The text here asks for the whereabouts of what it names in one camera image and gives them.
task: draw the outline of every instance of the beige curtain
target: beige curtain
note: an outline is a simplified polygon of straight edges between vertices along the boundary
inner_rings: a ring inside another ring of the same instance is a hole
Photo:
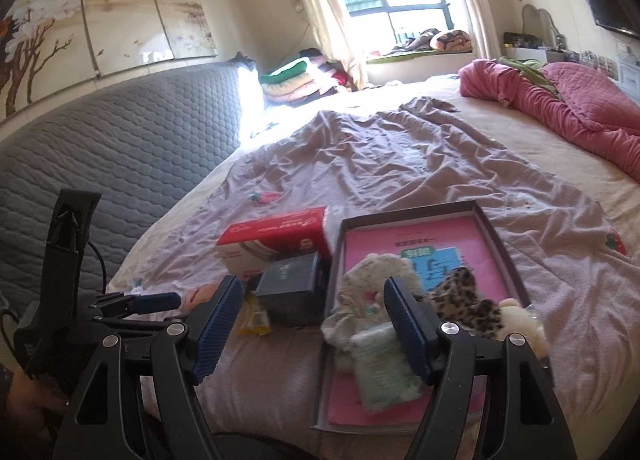
[[[500,42],[495,30],[489,0],[465,0],[469,12],[469,34],[475,54],[483,59],[500,57]]]
[[[350,16],[344,0],[302,0],[322,52],[338,60],[358,88],[367,83],[364,53],[350,31]]]

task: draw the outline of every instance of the metal screw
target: metal screw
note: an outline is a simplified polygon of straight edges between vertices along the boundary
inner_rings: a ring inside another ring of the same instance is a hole
[[[511,334],[509,336],[509,341],[511,341],[516,346],[522,346],[524,343],[527,342],[527,340],[520,334]]]
[[[118,343],[117,335],[107,335],[107,337],[105,337],[102,340],[102,346],[104,346],[105,348],[111,348],[112,346],[115,346],[117,343]]]
[[[449,335],[455,335],[458,332],[460,332],[460,328],[455,323],[442,323],[442,326],[440,327],[440,329],[445,334],[449,334]]]
[[[184,325],[181,323],[173,323],[166,328],[169,335],[180,335],[184,332]]]

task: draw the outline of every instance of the leopard print fabric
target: leopard print fabric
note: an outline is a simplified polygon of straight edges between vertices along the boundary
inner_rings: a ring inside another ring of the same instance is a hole
[[[429,303],[440,320],[459,323],[474,335],[494,339],[504,328],[500,307],[491,299],[479,299],[476,278],[466,266],[453,269],[421,301]]]

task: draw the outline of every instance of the bed sheet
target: bed sheet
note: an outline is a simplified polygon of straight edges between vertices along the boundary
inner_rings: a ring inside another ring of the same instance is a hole
[[[640,231],[637,210],[640,188],[627,175],[612,164],[579,148],[567,144],[529,117],[507,110],[498,103],[462,98],[458,81],[444,77],[432,78],[424,83],[383,87],[357,94],[332,96],[316,101],[304,108],[283,110],[282,120],[275,128],[247,144],[243,144],[227,161],[214,170],[196,189],[189,193],[164,218],[156,222],[134,246],[118,274],[110,284],[111,290],[129,288],[135,282],[136,265],[146,261],[169,232],[192,214],[204,200],[224,181],[233,163],[243,155],[290,135],[303,126],[318,110],[335,110],[356,116],[369,116],[380,110],[393,110],[415,96],[430,95],[449,101],[460,109],[460,117],[532,163],[563,177],[578,186],[602,205],[609,219],[618,228],[628,247],[636,256],[640,250]],[[604,451],[626,418],[638,393],[640,380],[630,379],[612,396],[597,414],[592,414],[572,427],[578,458],[596,459]],[[371,438],[366,438],[372,446]],[[325,450],[324,454],[341,456],[345,451]]]

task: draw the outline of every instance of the pink book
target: pink book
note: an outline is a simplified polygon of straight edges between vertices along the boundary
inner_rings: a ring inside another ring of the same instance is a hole
[[[501,301],[510,296],[496,267],[475,216],[459,216],[413,225],[349,231],[344,240],[345,272],[368,254],[393,253],[414,262],[425,291],[436,287],[457,266],[473,269],[481,296]],[[422,419],[430,393],[419,400],[398,404],[381,413],[370,413],[360,402],[355,377],[334,373],[328,400],[327,422],[334,426],[401,426]],[[484,379],[476,377],[470,414],[484,404]]]

